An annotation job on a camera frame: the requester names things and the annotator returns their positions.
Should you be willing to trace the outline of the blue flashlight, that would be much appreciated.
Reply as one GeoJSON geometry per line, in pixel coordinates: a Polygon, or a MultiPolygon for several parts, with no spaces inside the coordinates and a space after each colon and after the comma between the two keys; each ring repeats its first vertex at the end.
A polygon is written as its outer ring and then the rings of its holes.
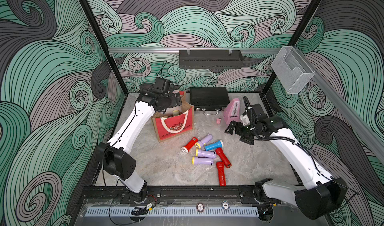
{"type": "Polygon", "coordinates": [[[205,150],[206,151],[214,151],[214,150],[216,150],[218,148],[222,148],[222,147],[223,147],[223,141],[222,140],[218,140],[215,143],[212,143],[210,145],[205,146],[205,150]]]}

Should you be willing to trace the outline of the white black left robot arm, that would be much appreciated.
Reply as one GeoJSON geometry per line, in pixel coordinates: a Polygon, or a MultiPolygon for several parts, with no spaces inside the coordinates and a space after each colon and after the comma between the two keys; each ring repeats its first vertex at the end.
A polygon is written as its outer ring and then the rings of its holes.
{"type": "Polygon", "coordinates": [[[107,143],[99,143],[97,153],[102,172],[116,177],[130,192],[144,196],[146,181],[136,172],[137,162],[130,153],[147,121],[156,113],[165,113],[182,105],[179,93],[172,90],[173,82],[159,78],[140,93],[134,108],[122,127],[107,143]]]}

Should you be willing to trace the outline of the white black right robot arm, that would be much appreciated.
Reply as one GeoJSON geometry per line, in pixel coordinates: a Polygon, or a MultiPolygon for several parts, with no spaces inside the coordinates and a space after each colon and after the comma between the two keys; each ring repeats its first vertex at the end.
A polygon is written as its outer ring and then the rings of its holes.
{"type": "Polygon", "coordinates": [[[254,196],[262,203],[259,215],[270,213],[276,201],[291,204],[310,220],[341,210],[348,187],[342,178],[325,170],[295,138],[280,117],[269,117],[260,105],[252,105],[243,97],[245,112],[240,122],[232,121],[225,132],[240,136],[248,145],[255,142],[273,143],[301,179],[302,186],[279,183],[267,178],[255,183],[254,196]]]}

